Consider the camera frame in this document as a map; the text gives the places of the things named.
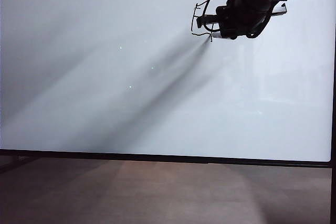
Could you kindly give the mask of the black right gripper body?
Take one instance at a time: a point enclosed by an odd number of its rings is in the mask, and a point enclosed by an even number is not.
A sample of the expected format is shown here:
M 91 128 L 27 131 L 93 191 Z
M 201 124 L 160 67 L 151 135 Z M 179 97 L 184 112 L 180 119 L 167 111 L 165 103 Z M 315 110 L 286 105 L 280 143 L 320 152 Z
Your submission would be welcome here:
M 216 8 L 222 38 L 257 37 L 272 16 L 276 4 L 286 0 L 228 0 Z

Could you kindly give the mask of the tape-wrapped black right gripper finger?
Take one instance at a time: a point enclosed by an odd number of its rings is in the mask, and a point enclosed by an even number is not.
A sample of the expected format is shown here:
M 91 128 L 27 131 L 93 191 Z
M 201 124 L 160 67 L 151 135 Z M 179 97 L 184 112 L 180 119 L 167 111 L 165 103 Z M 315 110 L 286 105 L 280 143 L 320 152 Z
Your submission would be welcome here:
M 216 24 L 218 23 L 218 16 L 217 15 L 203 15 L 197 17 L 196 19 L 197 27 L 201 28 L 202 26 L 206 26 L 207 24 Z

